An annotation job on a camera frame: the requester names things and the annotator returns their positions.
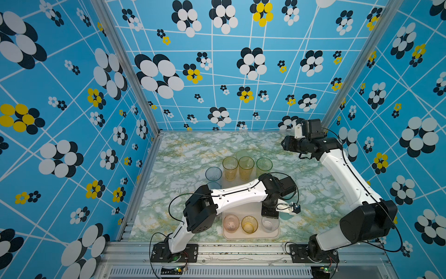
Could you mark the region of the frosted white glass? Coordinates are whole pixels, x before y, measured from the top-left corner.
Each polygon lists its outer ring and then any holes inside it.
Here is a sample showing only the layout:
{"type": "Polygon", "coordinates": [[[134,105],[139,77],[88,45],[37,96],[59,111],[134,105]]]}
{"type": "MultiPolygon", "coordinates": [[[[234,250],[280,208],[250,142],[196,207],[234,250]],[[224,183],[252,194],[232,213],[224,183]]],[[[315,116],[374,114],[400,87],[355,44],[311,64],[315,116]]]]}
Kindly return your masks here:
{"type": "Polygon", "coordinates": [[[262,217],[261,224],[263,230],[267,233],[272,233],[279,228],[280,221],[279,219],[274,219],[270,217],[262,217]]]}

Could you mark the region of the olive clear small glass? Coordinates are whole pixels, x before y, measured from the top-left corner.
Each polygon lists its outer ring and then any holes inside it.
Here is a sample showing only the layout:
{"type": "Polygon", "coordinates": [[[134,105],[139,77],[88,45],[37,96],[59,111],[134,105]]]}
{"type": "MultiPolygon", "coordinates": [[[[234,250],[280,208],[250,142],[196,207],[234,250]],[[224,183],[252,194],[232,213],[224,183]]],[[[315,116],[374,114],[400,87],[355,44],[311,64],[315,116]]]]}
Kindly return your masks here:
{"type": "Polygon", "coordinates": [[[245,216],[242,219],[242,230],[247,234],[253,234],[257,231],[259,224],[255,217],[253,216],[245,216]]]}

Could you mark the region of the green clear glass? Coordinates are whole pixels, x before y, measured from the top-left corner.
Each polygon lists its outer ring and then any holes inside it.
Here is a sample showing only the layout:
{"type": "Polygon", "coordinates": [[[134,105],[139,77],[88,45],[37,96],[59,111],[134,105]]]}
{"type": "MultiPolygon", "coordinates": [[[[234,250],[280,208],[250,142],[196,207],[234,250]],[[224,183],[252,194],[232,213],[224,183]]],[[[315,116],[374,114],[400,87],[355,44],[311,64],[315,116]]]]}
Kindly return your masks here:
{"type": "Polygon", "coordinates": [[[269,173],[273,167],[273,163],[268,158],[259,158],[256,161],[256,176],[260,177],[262,174],[269,173]]]}

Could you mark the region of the frosted pink glass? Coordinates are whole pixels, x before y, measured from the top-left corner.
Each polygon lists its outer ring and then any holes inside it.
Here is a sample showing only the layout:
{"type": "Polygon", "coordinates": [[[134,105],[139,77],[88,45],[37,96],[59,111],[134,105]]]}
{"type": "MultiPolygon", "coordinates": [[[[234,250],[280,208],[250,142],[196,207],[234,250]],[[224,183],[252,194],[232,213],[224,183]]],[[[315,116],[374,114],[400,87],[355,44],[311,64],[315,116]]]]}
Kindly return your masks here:
{"type": "Polygon", "coordinates": [[[240,221],[237,216],[230,214],[224,218],[223,225],[225,231],[229,233],[234,233],[238,230],[240,226],[240,221]]]}

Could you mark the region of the yellow glass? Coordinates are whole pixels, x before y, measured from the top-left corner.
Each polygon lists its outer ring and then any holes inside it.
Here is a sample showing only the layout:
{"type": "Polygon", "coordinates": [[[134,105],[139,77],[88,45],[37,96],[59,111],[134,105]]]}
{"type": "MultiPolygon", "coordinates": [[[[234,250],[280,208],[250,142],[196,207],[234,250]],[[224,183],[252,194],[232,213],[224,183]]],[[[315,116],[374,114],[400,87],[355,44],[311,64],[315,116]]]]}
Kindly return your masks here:
{"type": "Polygon", "coordinates": [[[233,156],[223,159],[224,176],[227,181],[234,181],[238,172],[238,160],[233,156]]]}
{"type": "Polygon", "coordinates": [[[239,159],[238,164],[240,179],[249,181],[254,167],[254,160],[249,156],[244,156],[239,159]]]}

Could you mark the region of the teal clear glass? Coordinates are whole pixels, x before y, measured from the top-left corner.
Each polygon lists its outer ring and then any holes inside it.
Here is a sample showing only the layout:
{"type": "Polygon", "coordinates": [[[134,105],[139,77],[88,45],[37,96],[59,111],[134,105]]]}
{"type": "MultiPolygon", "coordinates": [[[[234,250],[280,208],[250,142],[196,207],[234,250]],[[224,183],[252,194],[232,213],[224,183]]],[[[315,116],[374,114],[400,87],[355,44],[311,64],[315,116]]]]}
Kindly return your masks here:
{"type": "Polygon", "coordinates": [[[216,167],[216,166],[209,167],[205,172],[205,178],[208,181],[214,182],[214,183],[220,184],[222,176],[223,176],[223,172],[221,171],[221,169],[219,167],[216,167]]]}

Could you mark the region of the blue clear glass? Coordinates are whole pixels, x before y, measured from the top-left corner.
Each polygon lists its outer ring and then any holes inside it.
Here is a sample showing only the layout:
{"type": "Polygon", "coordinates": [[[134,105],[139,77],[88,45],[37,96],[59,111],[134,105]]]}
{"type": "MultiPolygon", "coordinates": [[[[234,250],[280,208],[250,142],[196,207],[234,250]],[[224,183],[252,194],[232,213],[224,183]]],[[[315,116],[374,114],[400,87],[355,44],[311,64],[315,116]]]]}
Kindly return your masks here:
{"type": "Polygon", "coordinates": [[[207,183],[207,186],[208,186],[209,190],[222,189],[221,184],[216,181],[209,181],[207,183]]]}

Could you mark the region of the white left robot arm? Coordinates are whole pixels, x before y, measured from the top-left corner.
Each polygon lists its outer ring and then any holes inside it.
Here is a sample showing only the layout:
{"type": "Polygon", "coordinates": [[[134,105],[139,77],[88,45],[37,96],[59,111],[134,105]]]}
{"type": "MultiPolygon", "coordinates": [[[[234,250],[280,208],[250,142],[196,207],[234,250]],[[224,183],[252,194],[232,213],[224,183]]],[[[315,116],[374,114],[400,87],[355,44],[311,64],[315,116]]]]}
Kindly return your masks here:
{"type": "Polygon", "coordinates": [[[270,174],[226,189],[200,186],[185,202],[180,225],[167,237],[169,252],[183,252],[194,235],[208,230],[216,216],[229,209],[255,202],[276,205],[282,190],[280,180],[270,174]]]}

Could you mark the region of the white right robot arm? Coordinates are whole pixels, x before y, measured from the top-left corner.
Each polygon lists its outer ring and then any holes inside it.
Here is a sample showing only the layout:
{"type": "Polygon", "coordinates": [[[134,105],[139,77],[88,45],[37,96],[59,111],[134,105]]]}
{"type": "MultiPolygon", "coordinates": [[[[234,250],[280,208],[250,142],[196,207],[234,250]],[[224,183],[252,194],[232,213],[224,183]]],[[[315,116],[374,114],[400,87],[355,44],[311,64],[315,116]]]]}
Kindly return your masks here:
{"type": "Polygon", "coordinates": [[[311,260],[319,262],[339,248],[385,237],[395,228],[397,205],[391,200],[385,201],[366,183],[347,160],[337,139],[286,136],[281,145],[286,151],[310,155],[325,166],[351,209],[337,226],[310,237],[308,256],[311,260]]]}

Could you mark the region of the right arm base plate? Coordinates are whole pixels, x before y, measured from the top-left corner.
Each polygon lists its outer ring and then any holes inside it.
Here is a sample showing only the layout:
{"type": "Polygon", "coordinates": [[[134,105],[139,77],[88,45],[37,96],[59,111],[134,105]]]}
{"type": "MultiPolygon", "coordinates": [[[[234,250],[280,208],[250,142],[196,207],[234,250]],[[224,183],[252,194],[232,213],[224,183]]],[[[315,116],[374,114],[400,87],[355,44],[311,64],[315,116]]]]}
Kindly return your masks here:
{"type": "Polygon", "coordinates": [[[322,256],[317,259],[310,258],[308,246],[304,244],[288,244],[285,250],[291,256],[293,263],[336,264],[340,262],[337,250],[323,251],[322,256]]]}

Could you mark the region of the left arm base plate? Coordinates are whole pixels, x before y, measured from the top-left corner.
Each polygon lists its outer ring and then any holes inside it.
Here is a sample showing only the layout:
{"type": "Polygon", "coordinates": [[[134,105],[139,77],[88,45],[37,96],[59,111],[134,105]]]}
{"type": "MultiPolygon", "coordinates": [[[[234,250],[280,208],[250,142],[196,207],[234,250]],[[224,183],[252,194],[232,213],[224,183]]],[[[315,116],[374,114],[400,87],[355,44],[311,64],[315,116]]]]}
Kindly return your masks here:
{"type": "Polygon", "coordinates": [[[168,244],[154,244],[151,252],[151,262],[153,263],[196,263],[198,255],[198,245],[188,244],[182,252],[172,253],[168,244]]]}

